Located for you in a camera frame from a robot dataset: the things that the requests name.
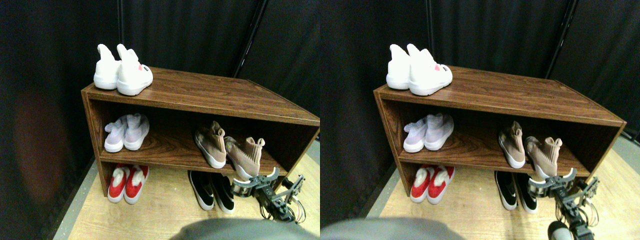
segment shoe tongue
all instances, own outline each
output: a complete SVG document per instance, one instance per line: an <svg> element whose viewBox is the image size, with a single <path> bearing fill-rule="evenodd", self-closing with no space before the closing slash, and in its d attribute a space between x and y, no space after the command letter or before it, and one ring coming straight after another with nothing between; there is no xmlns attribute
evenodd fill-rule
<svg viewBox="0 0 640 240"><path fill-rule="evenodd" d="M427 116L427 124L429 127L440 127L442 125L442 114L438 113L437 115L428 115Z"/></svg>

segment black sneaker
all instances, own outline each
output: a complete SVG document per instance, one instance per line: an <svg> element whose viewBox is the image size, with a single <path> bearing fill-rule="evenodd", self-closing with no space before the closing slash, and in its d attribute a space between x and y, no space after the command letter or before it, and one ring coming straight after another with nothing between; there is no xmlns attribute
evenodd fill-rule
<svg viewBox="0 0 640 240"><path fill-rule="evenodd" d="M514 173L513 178L518 186L518 194L520 195L522 207L524 207L524 210L528 213L536 213L538 211L538 202L535 196L529 194L529 179L531 177L526 173Z"/></svg>
<svg viewBox="0 0 640 240"><path fill-rule="evenodd" d="M213 183L214 193L218 200L218 206L225 213L234 212L234 195L231 193L231 182L228 177L222 176L220 173L211 173L211 182Z"/></svg>
<svg viewBox="0 0 640 240"><path fill-rule="evenodd" d="M515 209L518 206L518 200L516 199L516 186L511 173L495 171L493 175L495 176L495 183L498 184L498 191L504 208L507 210Z"/></svg>
<svg viewBox="0 0 640 240"><path fill-rule="evenodd" d="M193 187L193 191L196 193L200 207L206 211L213 209L216 200L213 197L213 185L211 184L209 174L198 171L188 171L188 173L191 187Z"/></svg>

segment tan sneaker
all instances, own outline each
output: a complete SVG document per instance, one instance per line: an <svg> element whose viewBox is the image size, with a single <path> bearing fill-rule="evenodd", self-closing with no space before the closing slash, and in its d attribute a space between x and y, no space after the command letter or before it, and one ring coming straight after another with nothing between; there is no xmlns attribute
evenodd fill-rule
<svg viewBox="0 0 640 240"><path fill-rule="evenodd" d="M512 168L521 168L525 163L524 147L522 146L522 128L518 122L513 121L511 127L506 127L500 131L498 142L504 157Z"/></svg>
<svg viewBox="0 0 640 240"><path fill-rule="evenodd" d="M242 144L238 143L234 138L225 138L225 147L229 153L229 158L231 158L236 167L236 172L243 180L258 176L263 146L264 139L262 138L254 141L253 138L249 137Z"/></svg>
<svg viewBox="0 0 640 240"><path fill-rule="evenodd" d="M222 168L227 163L224 137L225 131L216 121L211 124L210 129L201 127L196 131L196 145L213 168Z"/></svg>
<svg viewBox="0 0 640 240"><path fill-rule="evenodd" d="M558 154L560 153L562 140L558 138L554 141L553 138L549 137L545 139L544 143L540 143L536 138L528 137L525 143L527 145L527 154L533 160L533 165L538 175L545 179L556 176Z"/></svg>

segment wooden shelf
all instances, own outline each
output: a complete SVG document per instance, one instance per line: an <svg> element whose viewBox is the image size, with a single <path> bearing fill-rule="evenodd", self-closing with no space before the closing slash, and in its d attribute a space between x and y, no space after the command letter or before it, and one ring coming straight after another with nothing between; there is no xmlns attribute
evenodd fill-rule
<svg viewBox="0 0 640 240"><path fill-rule="evenodd" d="M555 80L461 67L451 71L451 84L429 96L386 84L373 91L407 195L422 163L533 173L531 161L511 168L497 142L498 129L514 120L520 122L524 138L562 139L559 174L575 168L578 177L590 177L627 124ZM404 125L435 113L448 113L456 123L445 145L434 152L405 152Z"/></svg>
<svg viewBox="0 0 640 240"><path fill-rule="evenodd" d="M155 67L151 71L153 83L136 96L93 84L83 91L93 100L320 126L317 116L249 80Z"/></svg>
<svg viewBox="0 0 640 240"><path fill-rule="evenodd" d="M414 95L409 90L391 89L387 85L375 91L381 99L400 102L616 127L625 122L555 80L462 67L451 67L451 71L451 84L427 97Z"/></svg>
<svg viewBox="0 0 640 240"><path fill-rule="evenodd" d="M234 132L234 129L225 128L226 132ZM245 134L229 134L238 142L247 138ZM213 168L204 159L202 152L196 146L193 139L193 131L188 124L177 125L151 125L149 134L137 151L123 148L119 152L107 152L102 149L100 160L110 163L140 164L147 166L161 166L201 172L234 173L231 160L223 168ZM260 174L267 175L273 168L280 169L280 175L287 175L287 170L273 159L271 154L262 149L260 159Z"/></svg>
<svg viewBox="0 0 640 240"><path fill-rule="evenodd" d="M544 134L531 134L539 141ZM430 151L423 148L420 152L409 153L402 150L398 159L407 163L437 164L456 167L472 167L505 172L534 173L531 160L527 156L527 163L522 168L512 168L504 158L504 153L498 144L498 132L494 128L472 127L456 125L453 133L440 150ZM578 161L567 147L560 148L558 157L558 174L566 175L571 168L575 168L577 176L587 177L589 171Z"/></svg>

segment shelf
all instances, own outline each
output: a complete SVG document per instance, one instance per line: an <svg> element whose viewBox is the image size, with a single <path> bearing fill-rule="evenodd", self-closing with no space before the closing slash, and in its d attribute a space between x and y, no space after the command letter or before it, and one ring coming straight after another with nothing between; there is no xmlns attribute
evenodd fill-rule
<svg viewBox="0 0 640 240"><path fill-rule="evenodd" d="M543 141L547 136L554 135L548 129L524 129L523 138L535 136L539 141ZM455 125L453 133L440 150L430 151L423 148L416 153L402 150L398 159L406 163L438 164L505 172L535 172L529 156L527 156L527 163L522 168L510 167L504 158L497 137L498 132L494 128ZM566 146L560 148L557 163L560 175L566 175L571 168L576 169L578 177L588 177L590 174Z"/></svg>
<svg viewBox="0 0 640 240"><path fill-rule="evenodd" d="M140 164L147 166L160 166L167 168L196 170L202 172L234 173L231 160L223 168L213 168L204 159L200 149L196 146L193 130L186 122L174 122L173 124L158 123L154 119L149 134L142 146L137 151L123 148L119 152L107 152L100 150L100 160L111 163ZM229 134L239 132L233 128L225 127L227 136L235 138L238 142L247 138L245 134ZM271 154L262 149L260 160L260 174L267 175L273 172L273 168L280 169L280 175L287 175L287 170L273 159Z"/></svg>
<svg viewBox="0 0 640 240"><path fill-rule="evenodd" d="M152 67L154 82L139 95L125 96L94 84L88 99L320 126L320 119L291 101L249 80Z"/></svg>
<svg viewBox="0 0 640 240"><path fill-rule="evenodd" d="M614 127L625 124L620 117L555 80L461 67L451 70L451 84L427 97L387 85L375 92L381 99L400 102Z"/></svg>

